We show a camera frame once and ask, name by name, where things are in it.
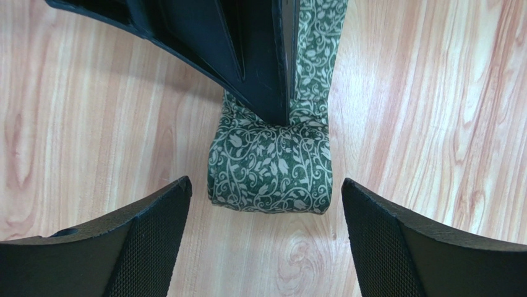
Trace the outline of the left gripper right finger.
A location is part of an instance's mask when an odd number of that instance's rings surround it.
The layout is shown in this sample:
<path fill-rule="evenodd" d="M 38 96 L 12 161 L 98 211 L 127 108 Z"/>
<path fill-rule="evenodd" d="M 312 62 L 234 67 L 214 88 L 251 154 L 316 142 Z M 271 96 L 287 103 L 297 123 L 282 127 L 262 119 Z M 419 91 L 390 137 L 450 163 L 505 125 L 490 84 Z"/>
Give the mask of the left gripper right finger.
<path fill-rule="evenodd" d="M 526 295 L 524 244 L 444 225 L 349 178 L 341 193 L 363 296 Z"/>

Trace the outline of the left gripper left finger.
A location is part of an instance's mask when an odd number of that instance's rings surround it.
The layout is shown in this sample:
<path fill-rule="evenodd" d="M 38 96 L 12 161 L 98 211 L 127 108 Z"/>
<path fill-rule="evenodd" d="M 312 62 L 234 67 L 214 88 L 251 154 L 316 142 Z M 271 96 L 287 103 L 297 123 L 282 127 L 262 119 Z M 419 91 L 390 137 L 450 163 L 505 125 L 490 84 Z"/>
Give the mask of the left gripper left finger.
<path fill-rule="evenodd" d="M 192 184 L 149 196 L 49 237 L 1 243 L 2 296 L 166 296 Z"/>

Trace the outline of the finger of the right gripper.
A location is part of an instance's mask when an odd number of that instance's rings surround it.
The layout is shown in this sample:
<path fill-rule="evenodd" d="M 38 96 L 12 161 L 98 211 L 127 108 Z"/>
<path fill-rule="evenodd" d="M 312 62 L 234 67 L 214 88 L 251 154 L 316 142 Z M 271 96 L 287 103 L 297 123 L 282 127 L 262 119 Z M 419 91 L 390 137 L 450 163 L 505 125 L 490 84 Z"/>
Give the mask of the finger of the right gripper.
<path fill-rule="evenodd" d="M 269 124 L 289 124 L 289 1 L 50 1 L 151 41 Z"/>
<path fill-rule="evenodd" d="M 288 97 L 294 98 L 296 85 L 296 56 L 298 52 L 298 26 L 300 1 L 284 0 L 284 46 Z"/>

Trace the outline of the green floral patterned tie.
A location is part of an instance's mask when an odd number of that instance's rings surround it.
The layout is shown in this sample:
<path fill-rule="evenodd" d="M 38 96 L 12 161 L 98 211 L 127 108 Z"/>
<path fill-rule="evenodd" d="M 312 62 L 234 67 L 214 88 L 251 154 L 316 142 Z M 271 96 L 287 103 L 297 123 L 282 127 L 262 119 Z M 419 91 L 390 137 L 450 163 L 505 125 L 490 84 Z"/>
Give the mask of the green floral patterned tie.
<path fill-rule="evenodd" d="M 265 123 L 230 93 L 208 158 L 213 205 L 260 213 L 327 211 L 332 197 L 328 95 L 346 1 L 301 1 L 289 126 Z"/>

